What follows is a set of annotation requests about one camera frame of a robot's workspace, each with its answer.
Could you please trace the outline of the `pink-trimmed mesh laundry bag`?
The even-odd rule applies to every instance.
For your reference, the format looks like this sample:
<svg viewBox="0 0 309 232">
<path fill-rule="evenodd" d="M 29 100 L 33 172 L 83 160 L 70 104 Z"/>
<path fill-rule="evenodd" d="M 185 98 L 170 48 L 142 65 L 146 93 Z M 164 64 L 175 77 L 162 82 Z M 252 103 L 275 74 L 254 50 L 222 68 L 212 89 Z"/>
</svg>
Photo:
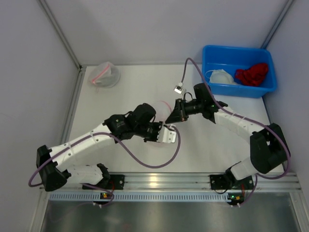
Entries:
<svg viewBox="0 0 309 232">
<path fill-rule="evenodd" d="M 98 65 L 89 75 L 88 82 L 96 87 L 111 88 L 121 78 L 120 70 L 110 62 Z"/>
</svg>

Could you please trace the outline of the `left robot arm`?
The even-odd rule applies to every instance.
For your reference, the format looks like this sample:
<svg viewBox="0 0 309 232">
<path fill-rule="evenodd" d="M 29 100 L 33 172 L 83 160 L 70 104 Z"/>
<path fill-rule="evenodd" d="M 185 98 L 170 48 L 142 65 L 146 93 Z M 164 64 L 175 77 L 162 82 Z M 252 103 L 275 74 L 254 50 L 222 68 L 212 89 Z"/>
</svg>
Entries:
<svg viewBox="0 0 309 232">
<path fill-rule="evenodd" d="M 141 137 L 145 142 L 161 143 L 163 122 L 155 121 L 155 116 L 155 109 L 143 103 L 134 111 L 110 116 L 90 132 L 72 141 L 52 148 L 40 146 L 37 149 L 35 173 L 41 178 L 40 186 L 51 192 L 66 184 L 108 183 L 108 169 L 101 163 L 89 164 L 86 158 L 133 136 Z"/>
</svg>

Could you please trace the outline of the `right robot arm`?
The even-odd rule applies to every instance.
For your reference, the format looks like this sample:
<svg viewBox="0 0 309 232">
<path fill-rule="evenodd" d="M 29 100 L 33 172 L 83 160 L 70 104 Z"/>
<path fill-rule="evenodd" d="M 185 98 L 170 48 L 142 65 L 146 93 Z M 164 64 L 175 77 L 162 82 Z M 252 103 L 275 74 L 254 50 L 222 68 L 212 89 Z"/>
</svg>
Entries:
<svg viewBox="0 0 309 232">
<path fill-rule="evenodd" d="M 289 149 L 279 125 L 265 126 L 240 116 L 222 101 L 216 101 L 203 83 L 194 86 L 195 98 L 191 101 L 176 99 L 174 109 L 166 123 L 187 121 L 190 115 L 202 116 L 221 125 L 244 139 L 250 145 L 250 155 L 225 171 L 229 182 L 240 181 L 255 174 L 267 174 L 290 158 Z"/>
</svg>

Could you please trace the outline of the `white bra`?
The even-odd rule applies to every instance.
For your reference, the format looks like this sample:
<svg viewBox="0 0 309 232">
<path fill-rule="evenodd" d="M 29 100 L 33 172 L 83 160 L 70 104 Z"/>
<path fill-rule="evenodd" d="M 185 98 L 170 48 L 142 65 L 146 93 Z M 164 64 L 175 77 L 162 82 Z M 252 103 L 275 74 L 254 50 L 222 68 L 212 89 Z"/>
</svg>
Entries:
<svg viewBox="0 0 309 232">
<path fill-rule="evenodd" d="M 238 85 L 234 81 L 232 75 L 230 75 L 223 69 L 206 71 L 205 76 L 209 80 L 210 83 L 225 84 L 225 85 Z"/>
</svg>

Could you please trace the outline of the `red bra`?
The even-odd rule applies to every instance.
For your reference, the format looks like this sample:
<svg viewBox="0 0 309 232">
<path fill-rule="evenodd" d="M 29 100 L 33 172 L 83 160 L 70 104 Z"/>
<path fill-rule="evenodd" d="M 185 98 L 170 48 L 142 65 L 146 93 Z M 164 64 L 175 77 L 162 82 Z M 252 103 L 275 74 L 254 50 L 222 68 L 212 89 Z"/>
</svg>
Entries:
<svg viewBox="0 0 309 232">
<path fill-rule="evenodd" d="M 258 87 L 265 80 L 268 73 L 266 63 L 258 63 L 248 69 L 237 69 L 235 79 L 240 81 L 244 86 Z"/>
</svg>

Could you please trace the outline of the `blue plastic bin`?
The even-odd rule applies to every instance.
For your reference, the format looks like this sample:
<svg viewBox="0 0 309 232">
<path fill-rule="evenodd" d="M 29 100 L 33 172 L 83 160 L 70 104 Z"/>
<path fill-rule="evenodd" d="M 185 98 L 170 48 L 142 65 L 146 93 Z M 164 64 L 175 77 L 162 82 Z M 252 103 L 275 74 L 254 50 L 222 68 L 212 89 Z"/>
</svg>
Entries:
<svg viewBox="0 0 309 232">
<path fill-rule="evenodd" d="M 257 71 L 256 65 L 267 65 L 267 72 L 257 86 L 244 85 L 240 76 L 248 71 Z M 235 84 L 211 83 L 212 71 L 223 70 L 233 78 Z M 215 95 L 260 98 L 277 89 L 277 78 L 270 52 L 265 49 L 207 45 L 202 50 L 202 73 Z"/>
</svg>

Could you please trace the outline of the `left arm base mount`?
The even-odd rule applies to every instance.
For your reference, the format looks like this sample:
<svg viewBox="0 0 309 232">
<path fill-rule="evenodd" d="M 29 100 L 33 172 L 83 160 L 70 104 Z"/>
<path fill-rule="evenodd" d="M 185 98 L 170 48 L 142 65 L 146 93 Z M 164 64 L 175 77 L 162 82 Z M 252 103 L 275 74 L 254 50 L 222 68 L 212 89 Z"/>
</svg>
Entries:
<svg viewBox="0 0 309 232">
<path fill-rule="evenodd" d="M 91 190 L 123 190 L 124 189 L 125 176 L 122 174 L 109 174 L 103 176 L 101 174 L 95 174 L 92 177 L 90 183 L 82 182 L 82 189 Z"/>
</svg>

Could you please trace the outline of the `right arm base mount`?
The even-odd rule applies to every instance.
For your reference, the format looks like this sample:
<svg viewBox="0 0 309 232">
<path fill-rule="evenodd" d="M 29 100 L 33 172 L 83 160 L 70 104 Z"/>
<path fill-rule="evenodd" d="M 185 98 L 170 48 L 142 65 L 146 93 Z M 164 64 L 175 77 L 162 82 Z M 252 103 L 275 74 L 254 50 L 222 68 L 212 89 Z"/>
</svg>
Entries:
<svg viewBox="0 0 309 232">
<path fill-rule="evenodd" d="M 252 190 L 254 186 L 251 176 L 236 180 L 227 174 L 210 175 L 210 184 L 212 190 Z"/>
</svg>

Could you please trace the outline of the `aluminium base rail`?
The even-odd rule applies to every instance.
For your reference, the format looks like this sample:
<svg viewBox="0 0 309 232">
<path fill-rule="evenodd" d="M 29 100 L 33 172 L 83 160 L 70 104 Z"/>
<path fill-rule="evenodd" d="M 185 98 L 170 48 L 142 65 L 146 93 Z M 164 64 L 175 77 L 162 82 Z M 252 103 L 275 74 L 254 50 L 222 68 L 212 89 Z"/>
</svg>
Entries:
<svg viewBox="0 0 309 232">
<path fill-rule="evenodd" d="M 125 176 L 123 190 L 192 190 L 213 191 L 210 184 L 212 173 L 111 173 Z M 301 186 L 296 174 L 288 174 L 283 178 L 269 180 L 253 178 L 253 189 L 256 192 L 298 192 Z"/>
</svg>

